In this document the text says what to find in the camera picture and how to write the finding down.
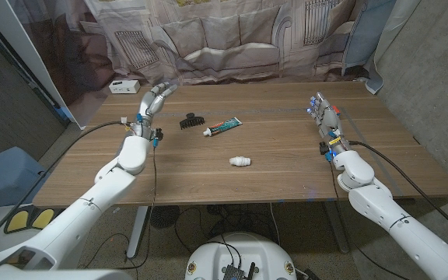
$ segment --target black connector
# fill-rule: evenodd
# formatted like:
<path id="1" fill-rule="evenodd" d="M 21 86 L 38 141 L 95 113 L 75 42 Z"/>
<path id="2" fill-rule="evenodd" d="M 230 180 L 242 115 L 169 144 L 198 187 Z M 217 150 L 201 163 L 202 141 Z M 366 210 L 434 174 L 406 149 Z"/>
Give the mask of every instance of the black connector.
<path id="1" fill-rule="evenodd" d="M 162 128 L 156 129 L 155 138 L 159 139 L 159 141 L 162 141 L 162 139 L 163 139 Z"/>
<path id="2" fill-rule="evenodd" d="M 325 155 L 330 151 L 330 147 L 326 145 L 324 142 L 319 142 L 319 152 L 321 155 Z"/>

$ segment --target blue object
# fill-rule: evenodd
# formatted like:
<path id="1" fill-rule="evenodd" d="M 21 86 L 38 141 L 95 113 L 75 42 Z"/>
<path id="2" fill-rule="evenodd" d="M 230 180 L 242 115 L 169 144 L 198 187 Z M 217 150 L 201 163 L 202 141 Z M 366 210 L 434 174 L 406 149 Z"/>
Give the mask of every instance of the blue object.
<path id="1" fill-rule="evenodd" d="M 0 152 L 0 206 L 15 205 L 45 169 L 21 148 Z M 50 174 L 40 181 L 23 203 L 31 203 Z"/>
<path id="2" fill-rule="evenodd" d="M 330 152 L 325 153 L 325 154 L 324 154 L 324 157 L 326 158 L 326 160 L 327 160 L 328 162 L 331 162 L 331 160 L 333 159 L 333 158 L 331 157 L 331 153 L 330 153 Z"/>

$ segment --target white box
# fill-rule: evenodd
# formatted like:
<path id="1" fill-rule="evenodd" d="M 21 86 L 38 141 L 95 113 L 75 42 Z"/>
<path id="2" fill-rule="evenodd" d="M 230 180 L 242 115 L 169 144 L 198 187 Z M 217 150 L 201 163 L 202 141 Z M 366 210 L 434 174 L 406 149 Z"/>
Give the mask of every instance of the white box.
<path id="1" fill-rule="evenodd" d="M 139 88 L 138 80 L 113 81 L 109 86 L 112 93 L 137 93 Z"/>

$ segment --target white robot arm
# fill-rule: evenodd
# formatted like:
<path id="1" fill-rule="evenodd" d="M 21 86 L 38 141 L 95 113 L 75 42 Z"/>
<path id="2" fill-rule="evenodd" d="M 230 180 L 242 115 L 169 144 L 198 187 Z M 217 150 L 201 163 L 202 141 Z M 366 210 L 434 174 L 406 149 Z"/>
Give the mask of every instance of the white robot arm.
<path id="1" fill-rule="evenodd" d="M 392 197 L 390 190 L 374 177 L 373 168 L 351 150 L 341 122 L 321 93 L 312 97 L 307 112 L 319 126 L 326 144 L 321 153 L 337 170 L 338 184 L 348 192 L 352 207 L 384 228 L 411 259 L 431 278 L 448 280 L 448 245 L 418 220 L 412 218 Z"/>
<path id="2" fill-rule="evenodd" d="M 67 267 L 67 258 L 101 214 L 131 189 L 134 175 L 145 167 L 150 141 L 157 146 L 161 140 L 161 130 L 151 129 L 152 118 L 176 89 L 177 86 L 163 83 L 145 94 L 137 121 L 130 124 L 132 134 L 125 139 L 119 156 L 98 172 L 93 187 L 36 236 L 0 252 L 0 271 L 13 271 L 10 266 L 24 271 L 74 268 Z"/>

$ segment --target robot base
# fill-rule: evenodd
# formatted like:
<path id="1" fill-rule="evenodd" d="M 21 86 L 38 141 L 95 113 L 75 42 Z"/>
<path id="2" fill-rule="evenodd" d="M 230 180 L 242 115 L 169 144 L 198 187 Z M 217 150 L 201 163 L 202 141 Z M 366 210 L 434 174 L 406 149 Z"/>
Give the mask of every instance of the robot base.
<path id="1" fill-rule="evenodd" d="M 223 236 L 227 244 L 240 252 L 240 270 L 244 276 L 248 277 L 251 263 L 254 262 L 256 273 L 253 280 L 296 280 L 292 258 L 278 244 L 254 233 L 225 233 Z M 222 237 L 216 236 L 209 241 L 222 242 Z M 238 268 L 240 257 L 232 247 L 229 249 L 233 253 L 234 267 Z M 225 245 L 205 243 L 191 255 L 185 279 L 226 279 L 226 268 L 232 261 Z"/>

